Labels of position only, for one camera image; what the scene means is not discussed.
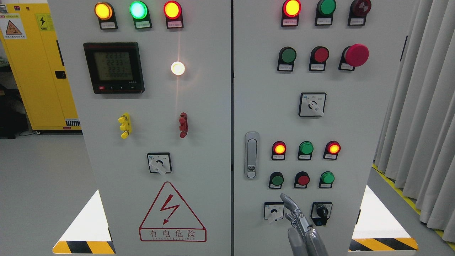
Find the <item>grey robotic right hand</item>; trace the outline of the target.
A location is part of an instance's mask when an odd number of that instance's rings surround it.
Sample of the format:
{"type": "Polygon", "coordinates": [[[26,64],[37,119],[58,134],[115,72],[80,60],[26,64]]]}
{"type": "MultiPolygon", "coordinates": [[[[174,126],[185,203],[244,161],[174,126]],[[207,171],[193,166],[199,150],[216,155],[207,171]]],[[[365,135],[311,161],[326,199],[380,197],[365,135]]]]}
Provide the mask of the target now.
{"type": "Polygon", "coordinates": [[[285,217],[291,222],[289,243],[294,256],[327,256],[325,245],[317,230],[309,224],[298,205],[286,194],[280,194],[284,207],[290,211],[285,217]]]}

